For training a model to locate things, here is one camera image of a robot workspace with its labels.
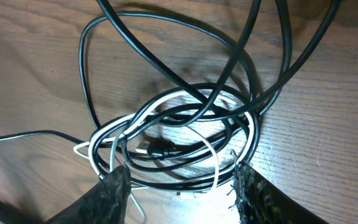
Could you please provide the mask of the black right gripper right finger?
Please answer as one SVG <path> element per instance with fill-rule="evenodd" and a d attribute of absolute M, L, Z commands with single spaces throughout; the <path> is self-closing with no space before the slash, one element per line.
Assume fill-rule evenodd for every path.
<path fill-rule="evenodd" d="M 234 206 L 240 223 L 328 224 L 282 192 L 246 162 L 235 166 L 231 187 L 236 193 Z"/>

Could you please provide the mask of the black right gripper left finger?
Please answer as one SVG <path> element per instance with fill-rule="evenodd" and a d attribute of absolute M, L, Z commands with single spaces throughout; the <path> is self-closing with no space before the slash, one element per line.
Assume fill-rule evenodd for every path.
<path fill-rule="evenodd" d="M 81 198 L 46 222 L 51 224 L 123 224 L 130 192 L 129 168 L 119 166 Z"/>

